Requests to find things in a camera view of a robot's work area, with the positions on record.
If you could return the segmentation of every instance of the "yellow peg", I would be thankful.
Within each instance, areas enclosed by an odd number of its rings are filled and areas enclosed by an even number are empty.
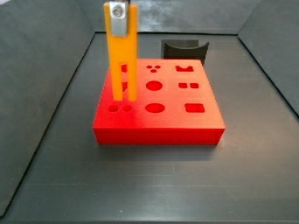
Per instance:
[[[123,101],[123,79],[122,65],[127,64],[127,91],[128,100],[136,100],[136,5],[130,4],[127,13],[127,35],[116,36],[111,30],[110,3],[104,3],[106,27],[107,27],[107,49],[112,80],[114,100]]]

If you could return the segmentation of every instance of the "black object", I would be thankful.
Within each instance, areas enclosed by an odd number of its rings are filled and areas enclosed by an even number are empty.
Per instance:
[[[204,45],[199,45],[199,40],[196,39],[163,40],[163,59],[200,60],[202,64],[204,64],[208,47],[210,42],[207,42]]]

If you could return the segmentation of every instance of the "metal clip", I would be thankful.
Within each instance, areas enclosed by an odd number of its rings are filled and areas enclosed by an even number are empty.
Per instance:
[[[116,37],[127,36],[127,11],[127,0],[116,0],[110,2],[111,33]]]

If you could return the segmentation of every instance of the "red block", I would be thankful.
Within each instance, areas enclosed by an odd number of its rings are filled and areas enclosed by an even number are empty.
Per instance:
[[[100,144],[218,144],[226,125],[199,60],[139,59],[138,87],[138,101],[114,101],[107,73],[94,122]]]

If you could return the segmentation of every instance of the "gray wall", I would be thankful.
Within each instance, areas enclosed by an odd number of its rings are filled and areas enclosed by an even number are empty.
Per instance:
[[[0,216],[92,37],[76,0],[0,6]]]
[[[299,115],[299,1],[263,0],[239,38]]]
[[[79,0],[96,32],[106,30],[103,3]],[[140,32],[238,34],[260,0],[134,0]]]

